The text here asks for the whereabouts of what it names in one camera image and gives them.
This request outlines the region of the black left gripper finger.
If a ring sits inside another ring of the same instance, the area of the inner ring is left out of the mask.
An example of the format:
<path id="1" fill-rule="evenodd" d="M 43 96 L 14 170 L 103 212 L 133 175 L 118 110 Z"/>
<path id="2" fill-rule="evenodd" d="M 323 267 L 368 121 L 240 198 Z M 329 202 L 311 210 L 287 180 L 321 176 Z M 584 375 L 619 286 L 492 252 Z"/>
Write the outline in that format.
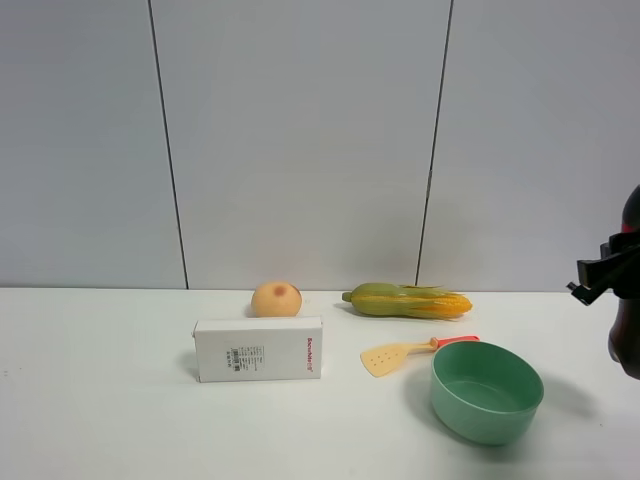
<path id="1" fill-rule="evenodd" d="M 639 248 L 630 247 L 612 253 L 601 248 L 596 260 L 577 262 L 578 283 L 569 282 L 567 288 L 584 305 L 591 305 L 607 290 L 620 299 L 639 297 Z"/>

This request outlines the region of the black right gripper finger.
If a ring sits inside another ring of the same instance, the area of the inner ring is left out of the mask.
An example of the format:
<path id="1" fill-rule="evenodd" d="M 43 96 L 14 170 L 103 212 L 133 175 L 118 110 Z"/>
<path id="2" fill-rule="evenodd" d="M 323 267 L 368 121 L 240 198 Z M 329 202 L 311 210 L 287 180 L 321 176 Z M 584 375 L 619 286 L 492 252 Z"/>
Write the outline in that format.
<path id="1" fill-rule="evenodd" d="M 608 258 L 638 248 L 639 242 L 640 232 L 638 230 L 617 233 L 600 245 L 600 257 Z"/>

